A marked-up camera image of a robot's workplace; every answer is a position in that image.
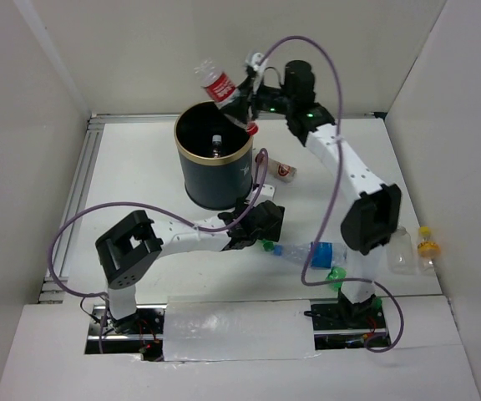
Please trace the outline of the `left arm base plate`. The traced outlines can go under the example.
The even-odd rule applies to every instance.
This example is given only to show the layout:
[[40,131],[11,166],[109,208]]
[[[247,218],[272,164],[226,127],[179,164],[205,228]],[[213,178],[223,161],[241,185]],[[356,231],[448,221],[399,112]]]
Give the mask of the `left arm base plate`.
[[138,305],[136,314],[127,321],[114,322],[108,314],[101,326],[104,305],[95,305],[89,314],[84,353],[134,354],[144,361],[163,361],[165,309],[165,305]]

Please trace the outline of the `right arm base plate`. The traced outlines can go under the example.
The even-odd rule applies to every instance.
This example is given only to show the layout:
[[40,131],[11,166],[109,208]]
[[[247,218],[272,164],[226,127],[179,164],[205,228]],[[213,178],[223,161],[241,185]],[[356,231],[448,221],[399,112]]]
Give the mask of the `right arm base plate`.
[[379,297],[373,309],[350,322],[341,317],[337,302],[330,301],[312,302],[304,316],[311,319],[317,351],[364,348],[369,338],[373,338],[371,348],[385,348],[391,344]]

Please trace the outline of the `clear bottle red label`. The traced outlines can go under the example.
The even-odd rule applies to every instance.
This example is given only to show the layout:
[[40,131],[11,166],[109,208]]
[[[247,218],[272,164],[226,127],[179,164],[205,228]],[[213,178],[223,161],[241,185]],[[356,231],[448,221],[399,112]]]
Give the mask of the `clear bottle red label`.
[[249,136],[258,132],[258,126],[242,112],[242,95],[233,80],[212,59],[204,60],[195,68],[200,87],[215,103],[218,110]]

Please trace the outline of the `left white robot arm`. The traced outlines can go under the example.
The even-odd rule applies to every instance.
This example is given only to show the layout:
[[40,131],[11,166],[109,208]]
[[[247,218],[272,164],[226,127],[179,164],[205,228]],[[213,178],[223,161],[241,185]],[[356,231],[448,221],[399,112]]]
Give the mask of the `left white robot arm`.
[[136,283],[152,264],[166,256],[192,251],[236,251],[259,240],[278,241],[285,208],[271,200],[254,206],[240,201],[195,227],[178,221],[153,221],[136,210],[104,233],[95,247],[108,284],[108,322],[116,333],[133,332],[142,323],[136,306]]

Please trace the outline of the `small bottle red cap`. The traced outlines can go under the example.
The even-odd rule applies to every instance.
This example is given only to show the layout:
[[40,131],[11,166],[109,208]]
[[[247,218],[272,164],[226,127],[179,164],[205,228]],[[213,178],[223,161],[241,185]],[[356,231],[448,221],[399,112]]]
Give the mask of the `small bottle red cap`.
[[[264,159],[265,157],[261,153],[258,153],[255,156],[255,166],[258,170],[258,176],[262,176],[262,171],[264,170],[265,165]],[[296,173],[296,167],[292,167],[290,165],[281,163],[280,161],[268,158],[266,176],[272,176],[281,182],[290,183],[296,178]]]

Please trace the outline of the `clear bottle blue label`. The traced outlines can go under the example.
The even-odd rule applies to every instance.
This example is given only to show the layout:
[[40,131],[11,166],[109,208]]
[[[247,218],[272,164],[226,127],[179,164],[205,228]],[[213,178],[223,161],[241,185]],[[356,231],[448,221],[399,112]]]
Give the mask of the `clear bottle blue label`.
[[295,265],[303,265],[307,257],[312,253],[309,267],[317,269],[332,269],[335,266],[343,267],[347,262],[346,245],[335,242],[318,242],[303,245],[274,245],[271,252]]

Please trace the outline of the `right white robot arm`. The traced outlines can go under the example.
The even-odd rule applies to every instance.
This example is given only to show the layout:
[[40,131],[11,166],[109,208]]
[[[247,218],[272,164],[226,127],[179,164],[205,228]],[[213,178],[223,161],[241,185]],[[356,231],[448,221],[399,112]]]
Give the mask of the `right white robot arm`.
[[332,194],[343,195],[349,203],[340,232],[350,271],[338,292],[337,316],[344,326],[357,327],[372,310],[382,249],[397,229],[402,192],[371,172],[342,138],[340,122],[316,101],[315,75],[308,62],[287,63],[278,88],[264,83],[266,63],[261,53],[249,57],[240,93],[224,112],[247,124],[262,112],[283,115],[289,131],[334,174]]

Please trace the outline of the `crushed green plastic bottle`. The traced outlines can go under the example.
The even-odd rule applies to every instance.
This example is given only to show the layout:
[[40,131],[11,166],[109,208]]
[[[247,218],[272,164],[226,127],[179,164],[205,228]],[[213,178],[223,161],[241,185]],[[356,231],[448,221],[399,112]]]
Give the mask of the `crushed green plastic bottle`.
[[275,244],[273,241],[268,241],[268,240],[262,240],[261,241],[263,250],[265,252],[273,252],[275,249]]

